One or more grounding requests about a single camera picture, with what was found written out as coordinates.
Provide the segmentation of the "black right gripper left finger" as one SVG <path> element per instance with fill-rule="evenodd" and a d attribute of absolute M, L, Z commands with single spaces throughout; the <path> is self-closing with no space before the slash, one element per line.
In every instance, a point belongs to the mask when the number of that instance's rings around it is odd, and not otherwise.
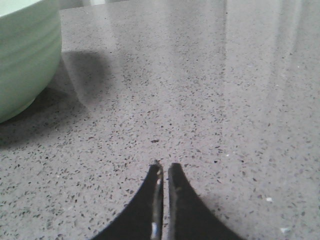
<path fill-rule="evenodd" d="M 163 233 L 163 200 L 163 167 L 155 161 L 128 205 L 93 239 L 160 240 Z"/>

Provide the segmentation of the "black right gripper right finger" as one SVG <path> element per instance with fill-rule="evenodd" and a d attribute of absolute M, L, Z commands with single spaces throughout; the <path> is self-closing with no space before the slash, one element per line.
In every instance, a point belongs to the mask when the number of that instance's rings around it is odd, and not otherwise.
<path fill-rule="evenodd" d="M 190 185 L 182 166 L 168 170 L 169 240 L 240 240 L 215 217 Z"/>

